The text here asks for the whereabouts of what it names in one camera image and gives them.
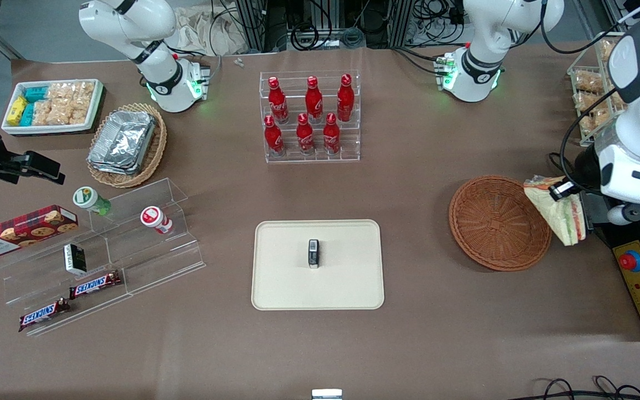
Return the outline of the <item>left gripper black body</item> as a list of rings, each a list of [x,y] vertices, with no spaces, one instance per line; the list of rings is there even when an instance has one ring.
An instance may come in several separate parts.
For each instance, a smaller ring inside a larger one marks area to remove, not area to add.
[[[576,183],[592,192],[601,192],[601,167],[594,146],[576,156]]]

